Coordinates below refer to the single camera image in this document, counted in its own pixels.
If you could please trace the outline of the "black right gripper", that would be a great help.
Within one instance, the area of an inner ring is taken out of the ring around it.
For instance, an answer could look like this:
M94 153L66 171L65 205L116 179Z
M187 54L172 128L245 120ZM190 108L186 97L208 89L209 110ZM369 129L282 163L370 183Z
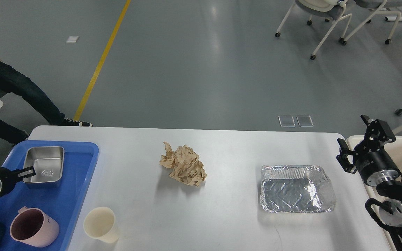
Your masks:
M339 154L337 161L346 173L359 172L362 181L367 186L377 186L386 181L394 181L400 176L400 170L390 155L384 150L384 145L395 142L391 127L386 121L371 119L367 115L361 115L366 125L364 139L360 142L360 148L367 154L356 156L356 166L348 160L356 152L349 149L344 139L338 138Z

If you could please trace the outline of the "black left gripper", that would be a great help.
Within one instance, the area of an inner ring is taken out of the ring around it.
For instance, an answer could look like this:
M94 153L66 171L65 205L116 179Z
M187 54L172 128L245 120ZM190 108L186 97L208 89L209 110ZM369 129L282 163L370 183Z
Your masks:
M0 197L10 193L15 188L17 182L35 175L36 172L33 166L16 170L0 167Z

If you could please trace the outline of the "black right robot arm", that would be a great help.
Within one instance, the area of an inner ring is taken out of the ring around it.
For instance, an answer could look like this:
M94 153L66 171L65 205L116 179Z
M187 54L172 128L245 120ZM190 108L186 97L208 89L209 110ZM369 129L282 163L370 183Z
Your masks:
M351 150L344 139L337 161L347 173L359 173L365 185L375 187L383 202L369 198L364 206L370 217L389 233L397 251L402 251L402 172L384 146L396 141L386 121L361 116L366 125L362 141Z

